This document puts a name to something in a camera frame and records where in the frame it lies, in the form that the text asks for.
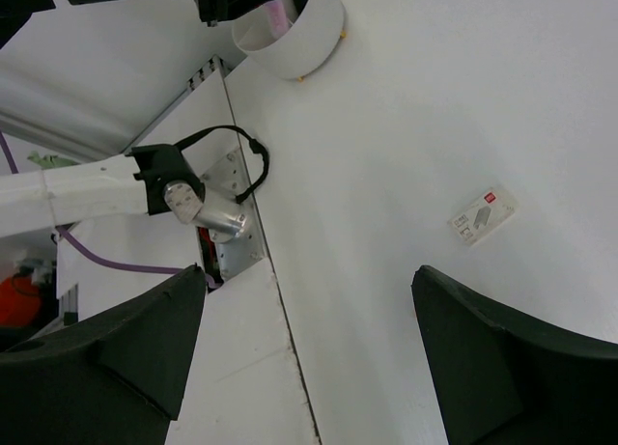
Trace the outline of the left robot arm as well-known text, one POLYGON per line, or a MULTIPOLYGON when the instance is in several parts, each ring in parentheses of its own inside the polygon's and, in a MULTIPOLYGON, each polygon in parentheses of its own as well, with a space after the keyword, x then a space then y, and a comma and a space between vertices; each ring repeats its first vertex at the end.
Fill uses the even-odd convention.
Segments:
MULTIPOLYGON (((121 0, 68 0, 73 5, 121 0)), ((275 0, 195 0, 202 22, 212 27, 236 20, 275 0)), ((1 42, 6 43, 31 15, 54 9, 53 0, 1 0, 1 42)), ((245 230, 243 204, 267 179, 267 148, 244 129, 229 125, 261 157, 260 176, 233 198, 208 191, 183 153, 212 134, 207 127, 174 144, 141 146, 102 161, 1 179, 1 235, 62 228, 97 217, 173 212, 183 224, 237 237, 245 230)))

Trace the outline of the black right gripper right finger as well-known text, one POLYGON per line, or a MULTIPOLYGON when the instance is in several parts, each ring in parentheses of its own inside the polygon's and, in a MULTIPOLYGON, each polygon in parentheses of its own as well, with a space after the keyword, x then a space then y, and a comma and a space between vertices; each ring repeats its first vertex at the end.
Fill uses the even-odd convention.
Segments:
POLYGON ((423 265, 411 293, 451 444, 614 444, 617 346, 423 265))

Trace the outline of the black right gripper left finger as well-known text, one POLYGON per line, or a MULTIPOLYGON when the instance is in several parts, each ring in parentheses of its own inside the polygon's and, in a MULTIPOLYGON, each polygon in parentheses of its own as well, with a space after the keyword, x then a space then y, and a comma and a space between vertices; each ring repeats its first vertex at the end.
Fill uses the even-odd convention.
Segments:
POLYGON ((164 443, 180 416, 206 294, 206 275, 192 265, 2 352, 2 443, 164 443))

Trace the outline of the purple pink highlighter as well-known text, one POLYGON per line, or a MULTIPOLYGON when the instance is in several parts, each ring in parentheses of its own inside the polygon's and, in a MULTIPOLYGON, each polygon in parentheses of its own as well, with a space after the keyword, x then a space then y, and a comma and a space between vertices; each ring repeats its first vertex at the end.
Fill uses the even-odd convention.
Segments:
POLYGON ((277 40, 284 36, 290 28, 284 0, 273 0, 264 4, 269 30, 277 40))

